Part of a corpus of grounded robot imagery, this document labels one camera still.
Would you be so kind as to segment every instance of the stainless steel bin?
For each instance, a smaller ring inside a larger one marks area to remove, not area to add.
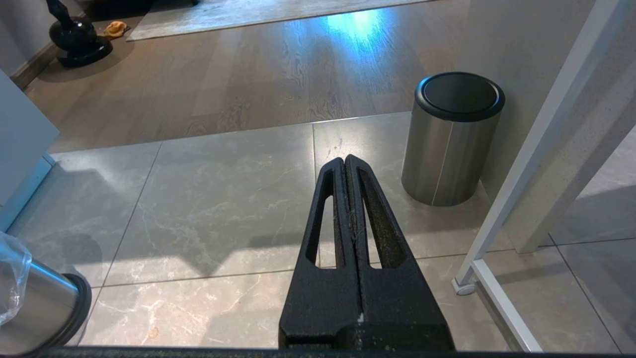
[[[472,73],[422,80],[402,168],[407,193],[433,206],[457,205],[473,196],[504,103],[498,85]]]
[[[35,354],[41,349],[79,343],[90,305],[90,286],[84,278],[60,275],[34,259],[22,307],[0,327],[0,356]]]

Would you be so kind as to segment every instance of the black lid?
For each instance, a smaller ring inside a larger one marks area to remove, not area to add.
[[[504,93],[493,81],[466,72],[448,72],[424,78],[415,101],[427,113],[454,122],[490,118],[504,106]]]

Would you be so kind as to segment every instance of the rug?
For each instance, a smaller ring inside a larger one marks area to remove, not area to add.
[[[383,8],[426,0],[157,0],[127,41],[296,18]]]

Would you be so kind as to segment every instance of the wooden floor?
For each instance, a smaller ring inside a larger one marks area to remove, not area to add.
[[[408,111],[423,77],[453,69],[467,8],[440,0],[117,39],[95,64],[52,63],[26,93],[60,130],[51,152]]]

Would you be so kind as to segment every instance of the black vase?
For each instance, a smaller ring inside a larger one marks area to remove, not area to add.
[[[57,60],[64,67],[81,67],[101,60],[113,51],[107,38],[98,36],[90,21],[70,17],[69,11],[59,0],[46,0],[48,11],[57,21],[51,25],[48,35],[60,48]]]

